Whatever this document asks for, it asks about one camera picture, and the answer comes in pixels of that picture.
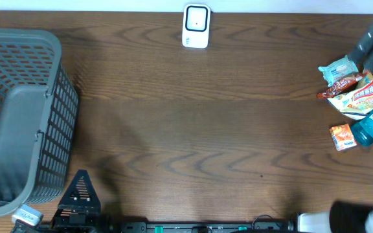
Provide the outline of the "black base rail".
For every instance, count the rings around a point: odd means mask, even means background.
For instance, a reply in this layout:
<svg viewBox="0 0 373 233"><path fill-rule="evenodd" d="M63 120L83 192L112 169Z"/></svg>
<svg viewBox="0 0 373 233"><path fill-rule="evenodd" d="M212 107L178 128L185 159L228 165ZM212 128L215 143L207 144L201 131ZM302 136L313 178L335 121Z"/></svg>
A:
<svg viewBox="0 0 373 233"><path fill-rule="evenodd" d="M231 233L231 232L297 232L292 221L281 219L257 219L255 223L145 223L125 222L120 224L121 233Z"/></svg>

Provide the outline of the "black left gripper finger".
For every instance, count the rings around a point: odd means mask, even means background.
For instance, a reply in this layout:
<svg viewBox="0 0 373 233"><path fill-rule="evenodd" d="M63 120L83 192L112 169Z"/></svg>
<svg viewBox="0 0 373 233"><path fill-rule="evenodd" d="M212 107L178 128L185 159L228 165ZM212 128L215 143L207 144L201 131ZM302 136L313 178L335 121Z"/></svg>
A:
<svg viewBox="0 0 373 233"><path fill-rule="evenodd" d="M59 203L57 211L55 212L55 214L53 215L53 217L51 219L51 226L52 227L60 227L60 226L62 226L62 224L63 224L62 212L63 212L63 207Z"/></svg>
<svg viewBox="0 0 373 233"><path fill-rule="evenodd" d="M64 192L58 208L72 212L100 212L100 200L91 183L87 170L78 170Z"/></svg>

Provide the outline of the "grey plastic mesh basket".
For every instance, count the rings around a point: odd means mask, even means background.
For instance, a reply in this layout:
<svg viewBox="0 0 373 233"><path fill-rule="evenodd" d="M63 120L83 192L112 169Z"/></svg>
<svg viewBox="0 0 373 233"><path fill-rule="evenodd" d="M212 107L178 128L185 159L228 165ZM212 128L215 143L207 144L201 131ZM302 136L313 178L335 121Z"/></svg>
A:
<svg viewBox="0 0 373 233"><path fill-rule="evenodd" d="M61 195L78 107L58 38L0 28L0 216Z"/></svg>

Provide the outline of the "teal mouthwash bottle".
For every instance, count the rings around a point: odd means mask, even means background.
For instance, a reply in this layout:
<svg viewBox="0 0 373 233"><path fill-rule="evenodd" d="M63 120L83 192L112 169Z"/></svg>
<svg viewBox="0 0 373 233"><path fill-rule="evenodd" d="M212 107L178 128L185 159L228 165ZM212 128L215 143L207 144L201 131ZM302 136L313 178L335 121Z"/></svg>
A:
<svg viewBox="0 0 373 233"><path fill-rule="evenodd" d="M362 120L356 122L351 131L355 140L362 146L373 144L373 110Z"/></svg>

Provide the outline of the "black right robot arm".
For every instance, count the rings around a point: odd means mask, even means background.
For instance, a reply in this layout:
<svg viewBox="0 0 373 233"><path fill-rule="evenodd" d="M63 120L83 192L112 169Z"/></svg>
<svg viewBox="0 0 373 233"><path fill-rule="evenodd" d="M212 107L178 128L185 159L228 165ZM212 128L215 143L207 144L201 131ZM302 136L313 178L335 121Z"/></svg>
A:
<svg viewBox="0 0 373 233"><path fill-rule="evenodd" d="M328 90L317 94L340 113L356 120L330 129L337 150L373 144L373 24L353 51L327 67L319 67ZM373 206L335 201L329 211L299 214L293 232L373 232Z"/></svg>

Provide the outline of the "cream snack bag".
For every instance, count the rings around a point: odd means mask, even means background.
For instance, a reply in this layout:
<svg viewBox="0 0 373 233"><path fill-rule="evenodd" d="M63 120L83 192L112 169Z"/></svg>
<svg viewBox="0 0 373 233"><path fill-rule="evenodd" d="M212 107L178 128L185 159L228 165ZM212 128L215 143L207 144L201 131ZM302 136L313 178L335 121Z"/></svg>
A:
<svg viewBox="0 0 373 233"><path fill-rule="evenodd" d="M338 112L354 120L365 118L373 110L373 74L361 74L353 91L327 98Z"/></svg>

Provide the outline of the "light teal snack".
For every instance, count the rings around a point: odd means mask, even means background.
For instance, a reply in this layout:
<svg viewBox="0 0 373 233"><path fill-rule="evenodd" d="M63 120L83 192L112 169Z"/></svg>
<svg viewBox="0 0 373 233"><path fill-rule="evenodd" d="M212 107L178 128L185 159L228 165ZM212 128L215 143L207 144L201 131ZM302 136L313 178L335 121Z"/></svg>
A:
<svg viewBox="0 0 373 233"><path fill-rule="evenodd" d="M328 87L345 76L359 72L356 64L348 56L344 56L327 66L320 66L318 70L322 72L324 80L328 83Z"/></svg>

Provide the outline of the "small orange snack packet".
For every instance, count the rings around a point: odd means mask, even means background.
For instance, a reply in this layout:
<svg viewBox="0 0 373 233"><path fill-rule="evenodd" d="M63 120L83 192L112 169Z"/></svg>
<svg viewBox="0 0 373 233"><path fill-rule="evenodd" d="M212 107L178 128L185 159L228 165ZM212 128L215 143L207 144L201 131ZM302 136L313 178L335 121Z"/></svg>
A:
<svg viewBox="0 0 373 233"><path fill-rule="evenodd" d="M329 132L337 151L357 146L357 142L348 124L333 126L329 129Z"/></svg>

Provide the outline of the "white barcode scanner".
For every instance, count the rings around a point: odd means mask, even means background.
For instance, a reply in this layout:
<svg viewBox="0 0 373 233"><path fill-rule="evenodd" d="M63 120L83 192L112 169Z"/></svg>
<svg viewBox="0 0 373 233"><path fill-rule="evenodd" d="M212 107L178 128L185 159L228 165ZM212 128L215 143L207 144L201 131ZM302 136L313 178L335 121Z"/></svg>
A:
<svg viewBox="0 0 373 233"><path fill-rule="evenodd" d="M209 44L211 10L207 5L188 4L183 13L181 41L184 47L205 49Z"/></svg>

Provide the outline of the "red Top chocolate bar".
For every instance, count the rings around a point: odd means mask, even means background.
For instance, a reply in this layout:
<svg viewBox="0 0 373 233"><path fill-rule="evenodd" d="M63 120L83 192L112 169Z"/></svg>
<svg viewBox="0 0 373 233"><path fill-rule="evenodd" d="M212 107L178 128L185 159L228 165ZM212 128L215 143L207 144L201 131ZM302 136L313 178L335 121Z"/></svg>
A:
<svg viewBox="0 0 373 233"><path fill-rule="evenodd" d="M344 78L341 78L340 80L336 81L326 91L317 93L316 98L333 98L338 94L342 93L343 91L347 90L349 87L353 86L360 80L362 80L366 75L366 73L358 73L345 76Z"/></svg>

